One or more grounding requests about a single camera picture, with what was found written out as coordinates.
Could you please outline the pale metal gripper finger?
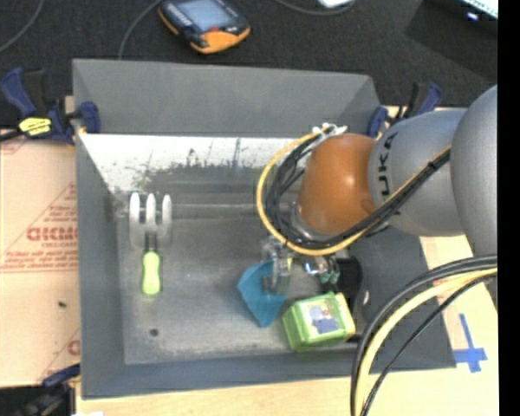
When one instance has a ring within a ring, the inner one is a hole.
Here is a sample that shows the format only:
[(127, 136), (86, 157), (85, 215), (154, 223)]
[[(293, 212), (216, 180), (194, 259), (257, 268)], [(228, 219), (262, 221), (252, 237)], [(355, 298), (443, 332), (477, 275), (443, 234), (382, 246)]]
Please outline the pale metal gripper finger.
[(275, 294), (278, 276), (278, 247), (276, 245), (265, 245), (263, 247), (263, 259), (269, 265), (268, 274), (263, 279), (263, 287), (267, 292)]
[(289, 289), (290, 265), (289, 253), (282, 250), (276, 260), (276, 293), (286, 295)]

